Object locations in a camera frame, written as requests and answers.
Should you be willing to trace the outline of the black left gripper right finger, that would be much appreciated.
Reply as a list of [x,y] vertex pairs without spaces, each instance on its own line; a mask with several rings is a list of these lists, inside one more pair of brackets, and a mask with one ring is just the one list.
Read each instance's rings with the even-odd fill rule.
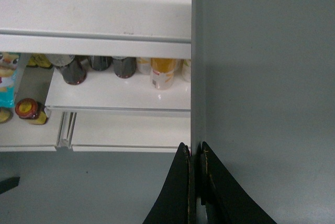
[[208,223],[275,223],[246,193],[205,141],[202,164],[201,203]]

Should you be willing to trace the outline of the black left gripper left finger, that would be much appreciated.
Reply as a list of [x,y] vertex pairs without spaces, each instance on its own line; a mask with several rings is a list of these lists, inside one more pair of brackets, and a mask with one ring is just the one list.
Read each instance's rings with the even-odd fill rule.
[[180,143],[163,187],[144,223],[195,223],[195,179],[189,148]]

